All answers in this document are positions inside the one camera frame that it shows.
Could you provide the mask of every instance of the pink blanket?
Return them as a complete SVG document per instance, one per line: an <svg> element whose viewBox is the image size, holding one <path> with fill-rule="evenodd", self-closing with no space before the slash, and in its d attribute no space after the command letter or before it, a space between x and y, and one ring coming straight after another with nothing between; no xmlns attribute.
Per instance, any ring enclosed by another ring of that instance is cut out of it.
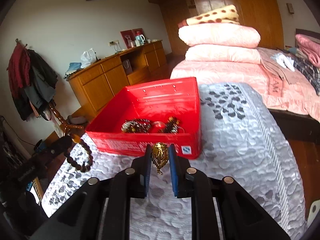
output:
<svg viewBox="0 0 320 240"><path fill-rule="evenodd" d="M245 82L262 96L268 108L309 114L320 122L320 97L299 71L294 74L297 82L289 85L286 80L267 72L262 65L184 60L173 69L171 79L196 77L198 84Z"/></svg>
<svg viewBox="0 0 320 240"><path fill-rule="evenodd" d="M320 67L320 44L308 39L302 34L297 34L296 39L299 48L308 55L311 63L316 67Z"/></svg>
<svg viewBox="0 0 320 240"><path fill-rule="evenodd" d="M188 61L233 61L260 64L260 54L256 49L200 44L190 47L186 53Z"/></svg>
<svg viewBox="0 0 320 240"><path fill-rule="evenodd" d="M204 23L183 26L179 37L187 45L215 44L255 48L260 42L260 34L251 27L231 23Z"/></svg>

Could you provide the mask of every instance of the red jacket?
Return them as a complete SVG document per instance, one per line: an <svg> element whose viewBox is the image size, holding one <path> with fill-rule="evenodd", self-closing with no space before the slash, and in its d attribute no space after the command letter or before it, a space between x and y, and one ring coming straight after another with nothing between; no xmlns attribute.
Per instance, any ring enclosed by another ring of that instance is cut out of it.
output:
<svg viewBox="0 0 320 240"><path fill-rule="evenodd" d="M14 98L17 98L19 88L30 86L30 58L25 47L19 42L13 50L7 70L11 94Z"/></svg>

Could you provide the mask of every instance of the silver screw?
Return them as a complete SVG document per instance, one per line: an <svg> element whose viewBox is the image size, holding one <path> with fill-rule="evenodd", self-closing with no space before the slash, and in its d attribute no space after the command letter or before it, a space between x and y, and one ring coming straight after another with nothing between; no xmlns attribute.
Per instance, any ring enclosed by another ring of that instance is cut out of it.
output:
<svg viewBox="0 0 320 240"><path fill-rule="evenodd" d="M127 168L124 172L127 175L131 175L131 174L134 174L136 171L134 168Z"/></svg>
<svg viewBox="0 0 320 240"><path fill-rule="evenodd" d="M232 184L235 180L232 177L225 177L224 182L228 184Z"/></svg>
<svg viewBox="0 0 320 240"><path fill-rule="evenodd" d="M195 174L197 172L197 170L195 168L187 168L187 173L189 174Z"/></svg>
<svg viewBox="0 0 320 240"><path fill-rule="evenodd" d="M89 184L89 185L94 185L94 184L96 184L98 181L99 181L98 178L93 177L93 178L88 179L88 184Z"/></svg>

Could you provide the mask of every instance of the red plastic box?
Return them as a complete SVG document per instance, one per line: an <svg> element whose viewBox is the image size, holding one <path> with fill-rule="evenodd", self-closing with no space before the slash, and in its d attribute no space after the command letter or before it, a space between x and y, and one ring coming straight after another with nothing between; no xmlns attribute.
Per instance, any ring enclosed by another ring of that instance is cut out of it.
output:
<svg viewBox="0 0 320 240"><path fill-rule="evenodd" d="M125 120L180 120L177 134L122 133ZM195 159L200 154L200 99L196 78L166 79L123 88L87 126L97 148L108 153L142 156L147 144L174 144L177 155Z"/></svg>

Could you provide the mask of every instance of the plaid fabric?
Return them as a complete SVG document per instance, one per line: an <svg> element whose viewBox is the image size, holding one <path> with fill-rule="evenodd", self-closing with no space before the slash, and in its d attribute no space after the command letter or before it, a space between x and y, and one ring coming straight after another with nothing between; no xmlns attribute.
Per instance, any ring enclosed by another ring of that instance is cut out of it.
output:
<svg viewBox="0 0 320 240"><path fill-rule="evenodd" d="M320 82L320 69L313 66L313 64L308 59L303 59L300 57L296 57L298 64L305 68L305 70L312 75L312 77Z"/></svg>
<svg viewBox="0 0 320 240"><path fill-rule="evenodd" d="M299 70L310 82L310 84L314 87L314 89L316 90L316 93L318 96L320 96L320 82L318 80L316 80L315 78L313 78L313 75L307 71L307 69L309 69L310 67L306 64L300 63L301 58L297 58L295 57L293 59L293 66Z"/></svg>

